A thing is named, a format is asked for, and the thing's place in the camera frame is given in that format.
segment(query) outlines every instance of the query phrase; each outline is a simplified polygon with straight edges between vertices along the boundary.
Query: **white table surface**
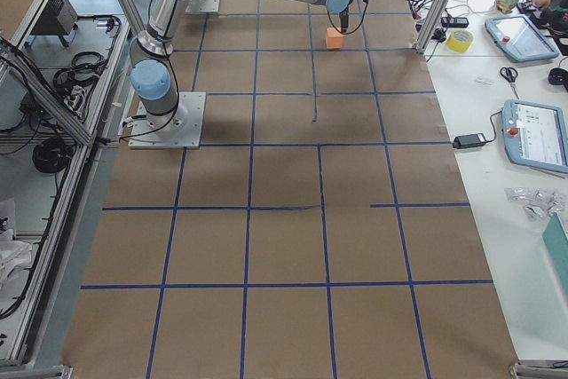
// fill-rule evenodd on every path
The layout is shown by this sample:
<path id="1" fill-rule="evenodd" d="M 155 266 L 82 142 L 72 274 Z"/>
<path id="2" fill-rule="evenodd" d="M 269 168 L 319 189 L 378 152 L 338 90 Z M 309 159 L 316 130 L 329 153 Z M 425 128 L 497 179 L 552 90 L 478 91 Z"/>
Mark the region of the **white table surface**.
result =
<path id="1" fill-rule="evenodd" d="M 428 62 L 450 138 L 477 132 L 493 136 L 489 115 L 500 110 L 506 99 L 514 98 L 509 84 L 499 76 L 503 66 L 517 68 L 520 99 L 561 107 L 568 113 L 568 93 L 547 81 L 548 71 L 562 57 L 524 64 L 509 61 L 483 27 L 487 18 L 501 15 L 493 1 L 469 0 L 474 11 L 492 11 L 468 15 L 468 31 L 475 39 L 465 53 L 441 44 Z M 450 13 L 465 15 L 467 10 L 450 9 Z M 430 43 L 426 58 L 433 46 Z M 478 83 L 479 76 L 493 82 Z M 494 117 L 498 132 L 500 121 L 500 116 Z M 547 222 L 530 222 L 522 207 L 509 202 L 504 193 L 506 187 L 534 187 L 568 194 L 568 178 L 512 164 L 502 139 L 498 135 L 491 144 L 456 151 L 455 156 L 517 356 L 568 359 L 568 297 L 541 238 Z"/>

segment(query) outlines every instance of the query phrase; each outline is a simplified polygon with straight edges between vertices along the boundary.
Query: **blue tablet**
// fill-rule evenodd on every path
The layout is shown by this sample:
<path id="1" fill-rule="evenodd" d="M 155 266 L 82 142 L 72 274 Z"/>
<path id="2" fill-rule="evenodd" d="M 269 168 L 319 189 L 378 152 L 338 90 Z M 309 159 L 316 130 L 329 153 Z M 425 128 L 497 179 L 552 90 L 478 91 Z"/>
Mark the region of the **blue tablet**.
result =
<path id="1" fill-rule="evenodd" d="M 524 15 L 491 18 L 485 21 L 485 29 L 507 56 L 516 62 L 558 56 L 555 45 Z"/>
<path id="2" fill-rule="evenodd" d="M 568 173 L 568 138 L 560 108 L 510 99 L 502 117 L 505 151 L 513 163 Z"/>

